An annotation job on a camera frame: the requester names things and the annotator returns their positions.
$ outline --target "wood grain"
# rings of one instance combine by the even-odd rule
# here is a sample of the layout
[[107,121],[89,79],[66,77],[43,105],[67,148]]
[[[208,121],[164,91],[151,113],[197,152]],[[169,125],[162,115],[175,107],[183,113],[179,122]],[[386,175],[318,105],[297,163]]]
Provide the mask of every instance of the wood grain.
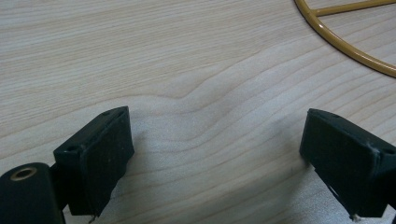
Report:
[[[395,5],[323,21],[396,64]],[[290,0],[2,1],[0,67],[3,173],[53,164],[97,114],[130,107],[136,153],[98,224],[351,223],[299,156],[307,109],[396,144],[396,79],[329,46]]]

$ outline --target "wood grain pattern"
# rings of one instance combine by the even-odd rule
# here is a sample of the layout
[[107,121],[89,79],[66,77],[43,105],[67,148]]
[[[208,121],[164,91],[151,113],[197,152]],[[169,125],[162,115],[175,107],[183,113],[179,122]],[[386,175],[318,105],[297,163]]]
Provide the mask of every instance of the wood grain pattern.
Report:
[[[396,6],[323,20],[396,64]],[[130,107],[136,153],[98,224],[350,223],[299,157],[307,109],[396,144],[396,79],[329,46],[290,0],[2,1],[0,67],[2,172],[54,163],[97,114]]]

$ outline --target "curved gold rim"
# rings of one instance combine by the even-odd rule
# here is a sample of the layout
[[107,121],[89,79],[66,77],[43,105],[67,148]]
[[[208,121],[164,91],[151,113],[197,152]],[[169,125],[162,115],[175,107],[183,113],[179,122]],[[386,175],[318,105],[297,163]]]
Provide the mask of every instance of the curved gold rim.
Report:
[[353,10],[364,9],[368,7],[379,7],[389,4],[396,3],[396,0],[369,0],[364,2],[346,4],[336,7],[324,7],[311,9],[305,2],[305,0],[295,0],[297,8],[299,8],[301,14],[305,17],[312,28],[318,32],[324,39],[331,43],[335,48],[344,52],[347,56],[353,58],[354,60],[365,64],[374,70],[381,72],[385,75],[396,77],[396,66],[384,63],[377,58],[374,58],[363,51],[354,48],[348,44],[345,40],[340,38],[338,35],[333,33],[329,28],[327,28],[321,20],[318,18],[320,16],[328,16],[336,13],[343,13]]

